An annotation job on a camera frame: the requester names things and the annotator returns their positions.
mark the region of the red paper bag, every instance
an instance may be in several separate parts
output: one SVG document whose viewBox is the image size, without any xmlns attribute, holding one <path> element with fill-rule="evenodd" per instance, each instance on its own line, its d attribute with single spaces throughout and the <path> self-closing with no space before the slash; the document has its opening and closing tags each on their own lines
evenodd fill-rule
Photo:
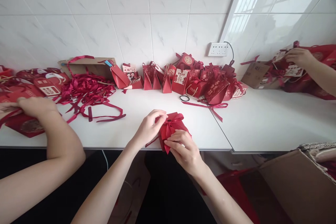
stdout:
<svg viewBox="0 0 336 224">
<path fill-rule="evenodd" d="M 107 62 L 110 63 L 108 65 L 110 66 L 110 70 L 111 70 L 114 82 L 117 85 L 117 87 L 119 89 L 123 89 L 127 87 L 131 83 L 127 75 L 118 67 L 118 65 L 114 64 L 112 61 L 106 61 L 106 63 Z"/>
<path fill-rule="evenodd" d="M 176 67 L 173 64 L 170 64 L 168 67 L 169 79 L 173 80 L 176 72 Z"/>
<path fill-rule="evenodd" d="M 217 79 L 212 80 L 208 90 L 205 92 L 205 98 L 211 105 L 222 103 L 226 91 L 229 87 L 229 82 L 219 76 Z"/>
<path fill-rule="evenodd" d="M 142 76 L 139 76 L 136 79 L 133 79 L 129 86 L 125 87 L 124 89 L 142 89 L 144 88 L 144 80 L 142 79 Z"/>
<path fill-rule="evenodd" d="M 43 127 L 41 126 L 41 124 L 36 118 L 28 116 L 23 113 L 15 115 L 19 112 L 20 112 L 20 109 L 14 110 L 11 113 L 9 113 L 7 116 L 3 117 L 0 120 L 0 128 L 2 124 L 5 123 L 7 127 L 29 138 L 44 133 Z"/>
<path fill-rule="evenodd" d="M 190 69 L 190 67 L 194 63 L 194 58 L 191 56 L 191 54 L 182 53 L 182 56 L 179 54 L 176 54 L 177 57 L 180 57 L 180 60 L 178 61 L 176 68 L 181 68 L 181 66 L 184 66 L 184 69 Z"/>
<path fill-rule="evenodd" d="M 160 80 L 161 83 L 162 83 L 162 81 L 163 81 L 163 77 L 164 77 L 164 75 L 165 75 L 164 70 L 163 70 L 161 67 L 159 67 L 159 65 L 155 64 L 153 61 L 151 61 L 151 62 L 149 63 L 149 65 L 154 66 L 156 75 L 157 75 L 157 77 L 159 78 L 159 80 Z"/>
<path fill-rule="evenodd" d="M 170 150 L 170 147 L 165 145 L 164 141 L 167 140 L 173 133 L 175 133 L 175 130 L 177 130 L 177 129 L 187 131 L 188 133 L 189 133 L 189 131 L 182 122 L 182 120 L 184 118 L 182 114 L 179 114 L 179 113 L 175 112 L 175 113 L 168 114 L 167 116 L 168 116 L 168 118 L 166 119 L 166 121 L 164 122 L 164 124 L 162 125 L 162 127 L 161 127 L 161 129 L 158 133 L 158 138 L 160 140 L 162 151 L 165 151 L 168 154 L 169 150 Z M 157 122 L 159 120 L 159 118 L 160 117 L 157 117 L 155 119 L 155 122 Z"/>
<path fill-rule="evenodd" d="M 161 89 L 159 78 L 156 74 L 155 67 L 153 65 L 145 65 L 142 63 L 143 68 L 143 89 L 144 90 L 157 90 Z"/>
<path fill-rule="evenodd" d="M 189 72 L 183 69 L 176 69 L 175 76 L 172 83 L 172 91 L 184 95 L 189 81 Z"/>
<path fill-rule="evenodd" d="M 171 93 L 172 92 L 172 84 L 170 83 L 169 75 L 168 75 L 168 64 L 166 66 L 166 70 L 162 80 L 162 93 Z"/>
<path fill-rule="evenodd" d="M 199 98 L 204 95 L 205 90 L 208 86 L 207 82 L 203 82 L 200 79 L 192 79 L 187 87 L 187 94 Z"/>
</svg>

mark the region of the cardboard box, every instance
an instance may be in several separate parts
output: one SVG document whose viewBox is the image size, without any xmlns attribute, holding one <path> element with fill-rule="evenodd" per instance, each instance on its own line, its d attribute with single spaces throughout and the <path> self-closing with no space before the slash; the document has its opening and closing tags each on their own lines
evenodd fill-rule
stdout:
<svg viewBox="0 0 336 224">
<path fill-rule="evenodd" d="M 116 64 L 114 58 L 94 58 L 94 59 L 83 58 L 70 63 L 69 67 L 73 72 L 73 74 L 86 74 L 86 68 L 87 68 L 90 73 L 104 76 L 106 79 L 113 80 L 110 67 L 104 63 L 105 60 L 110 60 L 114 64 Z M 63 72 L 65 72 L 69 76 L 69 78 L 71 78 L 71 73 L 69 72 L 67 67 L 68 60 L 59 61 L 58 64 L 60 65 Z"/>
<path fill-rule="evenodd" d="M 264 163 L 259 172 L 293 223 L 336 223 L 336 182 L 299 149 Z"/>
<path fill-rule="evenodd" d="M 267 83 L 268 78 L 264 78 L 270 66 L 265 65 L 267 61 L 257 61 L 251 63 L 246 73 L 242 78 L 242 82 L 253 89 L 279 89 L 279 78 L 273 78 L 271 82 Z"/>
</svg>

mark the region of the red gift box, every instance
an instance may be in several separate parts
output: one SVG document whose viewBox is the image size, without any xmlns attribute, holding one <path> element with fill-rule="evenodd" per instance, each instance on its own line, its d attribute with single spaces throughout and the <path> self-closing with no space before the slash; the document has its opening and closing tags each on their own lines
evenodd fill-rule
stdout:
<svg viewBox="0 0 336 224">
<path fill-rule="evenodd" d="M 167 140 L 173 133 L 175 133 L 175 130 L 177 130 L 177 129 L 187 131 L 188 133 L 189 133 L 189 131 L 182 122 L 182 120 L 184 119 L 182 114 L 175 112 L 175 113 L 167 114 L 167 116 L 168 116 L 168 118 L 166 119 L 166 121 L 164 122 L 162 127 L 160 128 L 160 131 L 158 133 L 157 138 L 159 138 L 159 140 L 160 140 L 162 151 L 165 151 L 168 154 L 169 150 L 170 150 L 170 147 L 165 145 L 164 141 Z M 155 122 L 157 122 L 159 120 L 159 118 L 160 117 L 157 117 L 155 119 Z M 145 147 L 147 147 L 150 144 L 152 144 L 153 142 L 155 142 L 155 140 L 157 138 L 155 138 L 150 143 L 146 144 Z"/>
<path fill-rule="evenodd" d="M 191 56 L 191 54 L 182 53 L 182 56 L 180 56 L 179 54 L 176 54 L 176 56 L 180 58 L 176 65 L 176 68 L 181 68 L 181 66 L 183 65 L 184 69 L 190 69 L 190 67 L 194 63 L 194 58 Z"/>
<path fill-rule="evenodd" d="M 40 122 L 36 118 L 23 114 L 23 113 L 14 115 L 18 113 L 19 111 L 20 109 L 14 110 L 11 113 L 9 113 L 7 116 L 3 117 L 0 120 L 0 128 L 2 124 L 5 123 L 7 127 L 29 138 L 44 133 L 43 127 L 41 126 Z"/>
<path fill-rule="evenodd" d="M 217 79 L 212 80 L 205 92 L 208 103 L 211 105 L 222 103 L 229 85 L 230 83 L 224 79 L 222 74 Z"/>
<path fill-rule="evenodd" d="M 188 83 L 187 94 L 199 98 L 204 95 L 207 86 L 208 83 L 201 81 L 199 78 L 192 79 Z"/>
<path fill-rule="evenodd" d="M 163 76 L 163 80 L 162 80 L 162 93 L 171 93 L 172 92 L 172 84 L 170 83 L 170 79 L 169 79 L 169 74 L 168 74 L 168 64 Z"/>
<path fill-rule="evenodd" d="M 175 76 L 172 83 L 172 91 L 184 95 L 189 82 L 189 72 L 183 69 L 176 69 Z"/>
<path fill-rule="evenodd" d="M 145 65 L 142 63 L 143 68 L 143 89 L 144 90 L 157 90 L 161 89 L 161 85 L 159 82 L 158 75 L 155 70 L 155 66 L 153 65 Z"/>
</svg>

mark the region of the wall outlet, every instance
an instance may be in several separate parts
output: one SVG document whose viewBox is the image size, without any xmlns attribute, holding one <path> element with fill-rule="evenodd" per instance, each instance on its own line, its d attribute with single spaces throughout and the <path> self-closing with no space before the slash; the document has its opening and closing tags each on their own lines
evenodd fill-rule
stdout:
<svg viewBox="0 0 336 224">
<path fill-rule="evenodd" d="M 211 43 L 209 57 L 226 57 L 229 45 L 227 43 Z"/>
</svg>

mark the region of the finger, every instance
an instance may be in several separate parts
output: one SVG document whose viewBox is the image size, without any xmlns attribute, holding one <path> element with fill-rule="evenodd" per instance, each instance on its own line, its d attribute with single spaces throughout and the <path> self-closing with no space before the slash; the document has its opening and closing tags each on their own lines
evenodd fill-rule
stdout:
<svg viewBox="0 0 336 224">
<path fill-rule="evenodd" d="M 171 137 L 169 137 L 167 140 L 173 142 L 181 142 L 188 150 L 192 150 L 194 147 L 193 142 L 190 140 L 190 138 L 184 137 L 183 135 L 171 135 Z"/>
<path fill-rule="evenodd" d="M 167 119 L 167 116 L 161 115 L 160 119 L 154 124 L 154 128 L 159 131 L 159 129 L 162 127 L 162 125 L 165 123 Z"/>
<path fill-rule="evenodd" d="M 182 157 L 186 157 L 188 155 L 188 150 L 184 148 L 181 144 L 173 142 L 173 141 L 164 141 L 167 146 L 176 150 Z"/>
<path fill-rule="evenodd" d="M 1 107 L 11 108 L 11 107 L 18 107 L 17 103 L 1 103 Z"/>
<path fill-rule="evenodd" d="M 162 112 L 162 113 L 167 113 L 166 111 L 164 111 L 164 110 L 152 110 L 148 115 L 153 115 L 154 113 L 156 113 L 156 112 L 158 112 L 158 111 L 160 111 L 160 112 Z"/>
<path fill-rule="evenodd" d="M 182 161 L 181 155 L 176 150 L 171 148 L 170 152 L 173 154 L 173 156 L 175 157 L 175 159 L 178 163 L 180 163 Z"/>
</svg>

